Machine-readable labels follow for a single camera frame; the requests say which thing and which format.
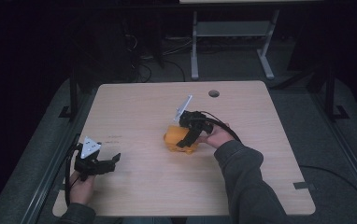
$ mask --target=gray sleeve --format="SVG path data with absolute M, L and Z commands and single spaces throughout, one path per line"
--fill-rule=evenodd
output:
M 88 224 L 93 223 L 96 213 L 91 207 L 80 203 L 71 203 L 67 211 L 56 224 Z
M 290 223 L 275 192 L 263 181 L 263 154 L 232 140 L 214 156 L 225 180 L 233 223 Z

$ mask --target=hand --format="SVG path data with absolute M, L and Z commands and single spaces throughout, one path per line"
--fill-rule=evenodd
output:
M 81 181 L 79 172 L 74 171 L 70 176 L 70 202 L 88 204 L 93 195 L 95 175 L 89 175 L 85 181 Z
M 212 147 L 219 148 L 222 144 L 234 140 L 234 137 L 226 132 L 222 127 L 214 125 L 213 132 L 208 136 L 199 136 L 196 143 L 206 143 Z

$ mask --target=white bracket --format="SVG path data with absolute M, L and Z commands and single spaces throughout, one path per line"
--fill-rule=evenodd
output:
M 196 36 L 197 36 L 197 12 L 193 13 L 193 52 L 191 52 L 191 78 L 199 79 L 198 57 L 196 55 Z
M 82 153 L 80 154 L 80 157 L 85 159 L 92 155 L 95 151 L 99 150 L 101 147 L 102 145 L 94 142 L 91 138 L 86 136 L 85 140 L 83 141 Z
M 178 112 L 176 113 L 176 116 L 173 119 L 175 122 L 179 122 L 179 117 L 181 117 L 182 113 L 184 113 L 184 110 L 187 108 L 192 98 L 192 95 L 188 95 L 187 100 L 179 108 L 177 108 Z

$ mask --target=black cable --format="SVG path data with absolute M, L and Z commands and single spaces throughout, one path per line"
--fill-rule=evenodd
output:
M 181 68 L 178 64 L 173 63 L 173 62 L 170 62 L 170 61 L 167 61 L 167 60 L 164 60 L 164 62 L 166 62 L 166 63 L 172 63 L 173 65 L 175 65 L 175 66 L 181 71 L 182 80 L 183 80 L 183 82 L 185 82 L 185 73 L 184 73 L 184 71 L 182 70 L 182 68 Z
M 77 181 L 79 180 L 79 178 L 80 178 L 80 175 L 79 175 L 79 177 L 77 177 L 77 179 L 74 180 L 74 182 L 70 185 L 70 189 L 73 188 L 73 186 L 77 183 Z
M 205 118 L 205 119 L 203 119 L 203 118 L 198 118 L 198 119 L 190 119 L 190 120 L 204 120 L 204 121 L 207 121 L 207 122 L 209 122 L 209 123 L 216 124 L 216 125 L 222 127 L 226 132 L 228 132 L 229 134 L 231 134 L 231 135 L 234 137 L 234 139 L 235 139 L 236 141 L 238 141 L 238 142 L 240 142 L 240 143 L 242 142 L 242 141 L 240 141 L 240 139 L 239 139 L 239 137 L 237 136 L 237 134 L 236 134 L 230 127 L 226 126 L 223 122 L 217 121 L 217 120 L 215 120 L 215 119 L 210 119 L 210 118 Z
M 183 52 L 184 50 L 189 50 L 192 47 L 191 43 L 192 43 L 192 40 L 187 41 L 187 43 L 184 45 L 174 47 L 172 49 L 169 49 L 169 50 L 163 52 L 163 55 L 169 55 L 169 54 Z
M 208 113 L 207 111 L 199 111 L 199 112 L 201 112 L 202 114 L 208 114 L 208 115 L 210 115 L 211 117 L 213 117 L 214 119 L 216 119 L 216 120 L 218 120 L 219 122 L 223 123 L 220 119 L 218 119 L 216 116 L 214 116 L 214 115 Z
M 320 170 L 320 171 L 324 171 L 324 172 L 327 172 L 331 175 L 335 175 L 336 177 L 340 178 L 341 180 L 343 180 L 344 182 L 346 182 L 347 184 L 349 184 L 354 190 L 357 191 L 357 188 L 356 186 L 354 186 L 354 184 L 352 184 L 347 178 L 345 178 L 344 176 L 342 175 L 339 175 L 337 174 L 336 172 L 334 171 L 331 171 L 331 170 L 328 170 L 328 169 L 325 169 L 325 168 L 321 168 L 321 167 L 318 167 L 318 166 L 310 166 L 310 165 L 299 165 L 299 167 L 301 168 L 308 168 L 308 169 L 314 169 L 314 170 Z
M 77 147 L 72 146 L 70 150 L 67 152 L 66 159 L 65 159 L 65 181 L 64 181 L 64 198 L 65 204 L 70 204 L 70 168 L 71 168 L 71 160 L 73 158 L 74 152 L 77 150 Z
M 221 44 L 216 43 L 216 41 L 211 38 L 205 39 L 204 41 L 199 41 L 199 45 L 196 48 L 198 54 L 216 54 L 225 51 Z
M 152 70 L 151 70 L 148 66 L 146 66 L 146 65 L 144 65 L 144 64 L 142 64 L 142 63 L 139 64 L 139 66 L 145 67 L 145 68 L 146 68 L 147 70 L 149 70 L 149 72 L 150 72 L 150 74 L 149 74 L 149 76 L 147 77 L 147 79 L 146 79 L 145 81 L 143 81 L 143 80 L 141 79 L 141 82 L 146 83 L 146 82 L 150 81 L 151 76 L 152 76 Z

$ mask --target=wooden table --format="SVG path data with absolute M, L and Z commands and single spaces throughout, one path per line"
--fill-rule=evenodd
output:
M 218 91 L 212 98 L 209 91 Z M 304 182 L 277 111 L 261 81 L 102 85 L 79 139 L 101 142 L 99 160 L 121 153 L 114 173 L 96 178 L 90 204 L 98 216 L 228 215 L 227 198 L 214 148 L 192 154 L 171 152 L 163 136 L 175 124 L 176 108 L 193 95 L 188 111 L 207 111 L 264 154 L 265 182 L 289 215 L 309 215 L 315 205 Z M 61 191 L 53 214 L 66 210 Z

